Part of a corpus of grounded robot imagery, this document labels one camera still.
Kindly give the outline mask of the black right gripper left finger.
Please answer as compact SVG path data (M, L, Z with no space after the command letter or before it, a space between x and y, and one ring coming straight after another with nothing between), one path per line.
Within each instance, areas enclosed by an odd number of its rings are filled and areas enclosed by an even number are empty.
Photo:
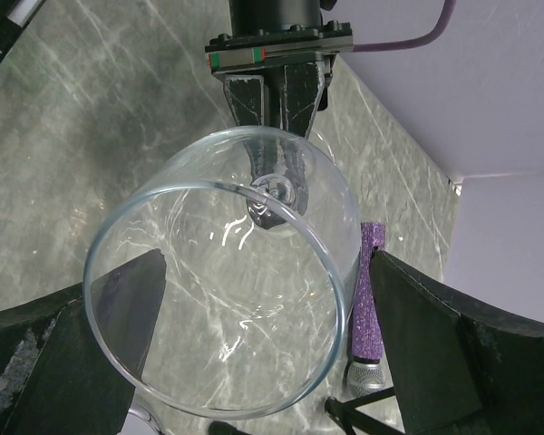
M125 365L142 373L166 287L153 249L95 280L95 312ZM87 319L83 286L0 311L0 434L117 434L135 388Z

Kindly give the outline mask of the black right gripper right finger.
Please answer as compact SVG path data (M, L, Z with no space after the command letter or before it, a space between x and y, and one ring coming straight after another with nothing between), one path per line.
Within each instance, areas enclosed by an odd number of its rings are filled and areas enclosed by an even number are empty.
M544 434L544 323L385 251L370 277L406 433Z

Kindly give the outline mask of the clear wine glass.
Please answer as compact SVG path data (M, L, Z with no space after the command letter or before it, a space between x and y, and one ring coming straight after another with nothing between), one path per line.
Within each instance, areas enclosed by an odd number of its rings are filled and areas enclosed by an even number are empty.
M162 435L163 428L153 412L141 406L132 404L126 415L120 435Z
M248 420L290 408L327 376L345 342L361 250L360 212L335 163L269 127L268 193L250 185L247 127L210 134L169 159L102 224L83 271L87 319L112 366L179 411ZM298 140L304 216L282 146ZM166 287L141 374L102 332L95 280L158 249Z

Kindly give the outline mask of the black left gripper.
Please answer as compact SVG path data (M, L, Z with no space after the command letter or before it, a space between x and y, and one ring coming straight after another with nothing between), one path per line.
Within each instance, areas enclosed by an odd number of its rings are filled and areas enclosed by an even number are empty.
M349 23L275 24L255 20L232 24L231 34L220 34L205 46L211 73L229 74L223 90L232 117L248 128L242 141L250 161L250 185L268 193L277 164L277 150L257 132L257 127L274 126L270 120L269 89L262 74L283 67L280 91L281 129L307 140L336 56L353 47ZM298 140L282 146L285 176L295 191L290 207L304 216L309 188L306 167Z

